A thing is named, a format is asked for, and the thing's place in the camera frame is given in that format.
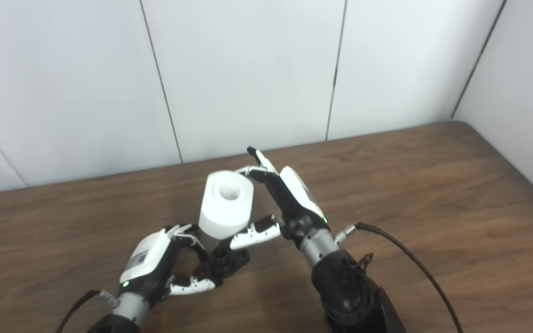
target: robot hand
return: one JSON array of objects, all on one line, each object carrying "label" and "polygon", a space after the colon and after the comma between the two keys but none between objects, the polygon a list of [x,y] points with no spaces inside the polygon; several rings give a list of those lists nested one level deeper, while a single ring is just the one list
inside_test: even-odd
[{"label": "robot hand", "polygon": [[[118,297],[108,291],[91,290],[80,298],[62,320],[59,333],[71,314],[91,297],[100,296],[110,307],[87,333],[139,333],[140,325],[157,302],[168,295],[188,295],[211,290],[248,260],[248,251],[240,249],[221,255],[214,250],[207,255],[205,247],[192,235],[197,225],[168,226],[144,238],[133,251],[121,274]],[[193,276],[176,276],[172,269],[184,248],[193,249],[201,261]]]}]

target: wooden table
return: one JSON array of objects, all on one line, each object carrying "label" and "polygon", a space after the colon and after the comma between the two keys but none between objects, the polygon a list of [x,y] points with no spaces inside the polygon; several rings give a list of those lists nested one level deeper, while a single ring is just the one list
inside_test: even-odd
[{"label": "wooden table", "polygon": [[[533,185],[466,124],[266,155],[302,176],[333,232],[371,223],[416,253],[466,332],[533,333]],[[115,292],[139,240],[198,221],[208,173],[252,164],[241,155],[1,192],[0,332],[52,332],[87,289]],[[254,217],[278,213],[266,190],[255,188]],[[343,247],[359,258],[375,253],[368,273],[409,333],[455,332],[431,283],[394,245],[363,232]],[[223,287],[157,305],[143,333],[325,332],[310,269],[294,245],[273,240],[250,253]],[[185,253],[177,270],[196,263]],[[65,332],[84,333],[104,312],[100,301],[87,303]]]}]

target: robotic hand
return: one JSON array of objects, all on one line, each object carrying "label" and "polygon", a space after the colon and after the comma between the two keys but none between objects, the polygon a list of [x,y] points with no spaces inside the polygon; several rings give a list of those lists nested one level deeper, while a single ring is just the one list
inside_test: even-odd
[{"label": "robotic hand", "polygon": [[289,166],[278,173],[264,155],[248,147],[259,166],[236,172],[264,183],[283,218],[268,216],[222,241],[239,249],[279,235],[292,240],[312,267],[311,281],[320,293],[324,320],[333,332],[406,333],[384,290],[366,276],[372,253],[356,261],[339,244],[359,225],[332,236],[328,221],[311,192]]},{"label": "robotic hand", "polygon": [[[71,314],[87,299],[100,296],[110,312],[96,322],[87,333],[139,333],[140,325],[157,302],[169,295],[189,295],[222,286],[228,278],[249,261],[248,251],[239,249],[210,255],[192,234],[197,225],[169,226],[144,238],[133,251],[120,276],[118,297],[108,291],[92,290],[84,295],[63,319],[57,333]],[[184,248],[192,248],[201,261],[192,276],[172,274],[176,259]]]}]

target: cable connector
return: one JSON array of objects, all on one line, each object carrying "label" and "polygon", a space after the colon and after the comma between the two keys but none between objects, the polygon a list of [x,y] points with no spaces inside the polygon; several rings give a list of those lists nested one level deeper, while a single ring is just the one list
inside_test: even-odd
[{"label": "cable connector", "polygon": [[336,234],[335,243],[340,244],[344,242],[356,229],[357,228],[355,227],[355,225],[350,225],[346,227],[345,229],[343,229],[343,231]]}]

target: silver metal cylinder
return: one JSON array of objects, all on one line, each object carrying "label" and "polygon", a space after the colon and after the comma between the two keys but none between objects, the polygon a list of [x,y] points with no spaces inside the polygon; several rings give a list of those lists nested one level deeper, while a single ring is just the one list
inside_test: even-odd
[{"label": "silver metal cylinder", "polygon": [[328,253],[338,251],[339,249],[341,247],[336,244],[332,235],[326,229],[309,232],[303,238],[302,243],[300,243],[300,250],[311,267],[314,267]]},{"label": "silver metal cylinder", "polygon": [[122,293],[118,297],[118,306],[110,312],[118,316],[123,316],[140,326],[143,319],[148,314],[149,302],[139,294]]}]

